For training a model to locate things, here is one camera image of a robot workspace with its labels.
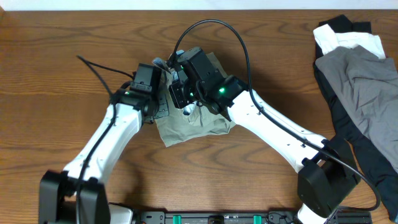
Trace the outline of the khaki grey shorts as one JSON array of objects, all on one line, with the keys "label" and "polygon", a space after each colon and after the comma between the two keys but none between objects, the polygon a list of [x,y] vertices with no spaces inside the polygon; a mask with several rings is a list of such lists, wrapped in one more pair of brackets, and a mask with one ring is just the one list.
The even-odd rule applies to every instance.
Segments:
[{"label": "khaki grey shorts", "polygon": [[168,87],[175,76],[169,72],[165,60],[153,59],[152,63],[163,70],[160,80],[160,95],[164,96],[169,109],[169,115],[157,118],[155,123],[165,146],[169,147],[189,139],[207,135],[228,134],[236,125],[222,115],[214,115],[205,106],[198,106],[197,102],[178,109],[174,106]]}]

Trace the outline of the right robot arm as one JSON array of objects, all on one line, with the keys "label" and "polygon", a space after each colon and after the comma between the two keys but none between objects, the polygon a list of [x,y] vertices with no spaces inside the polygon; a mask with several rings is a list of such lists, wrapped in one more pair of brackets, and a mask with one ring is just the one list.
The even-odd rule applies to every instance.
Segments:
[{"label": "right robot arm", "polygon": [[168,62],[175,77],[169,92],[176,108],[195,103],[222,115],[261,138],[293,167],[303,203],[299,222],[325,223],[359,184],[359,176],[349,169],[353,155],[343,138],[326,139],[295,124],[244,81],[223,75],[200,47],[179,50]]}]

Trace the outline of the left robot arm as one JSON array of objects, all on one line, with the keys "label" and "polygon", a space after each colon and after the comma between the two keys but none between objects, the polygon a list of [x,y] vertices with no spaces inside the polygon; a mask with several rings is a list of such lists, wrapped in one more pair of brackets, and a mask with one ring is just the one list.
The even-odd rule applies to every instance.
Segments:
[{"label": "left robot arm", "polygon": [[162,70],[141,63],[111,94],[100,126],[62,172],[40,181],[39,223],[135,223],[131,208],[108,202],[105,185],[127,143],[159,111]]}]

